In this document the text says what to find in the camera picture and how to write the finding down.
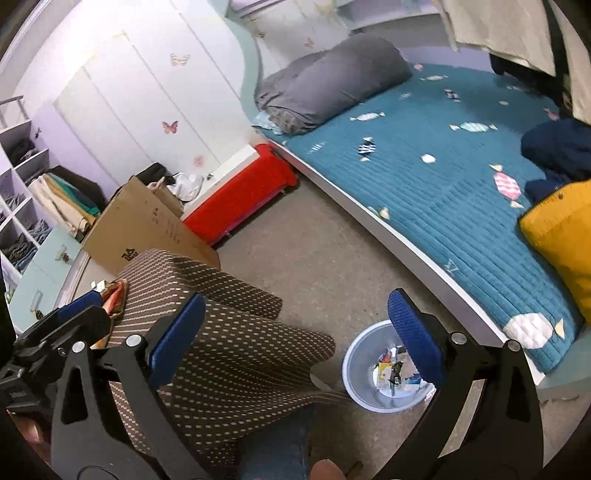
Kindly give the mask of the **person's left hand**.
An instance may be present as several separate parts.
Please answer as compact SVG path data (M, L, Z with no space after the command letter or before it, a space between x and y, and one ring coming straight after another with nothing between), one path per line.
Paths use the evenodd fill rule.
M32 419L15 414L12 414L11 418L29 446L45 463L50 464L50 444L46 441L39 424Z

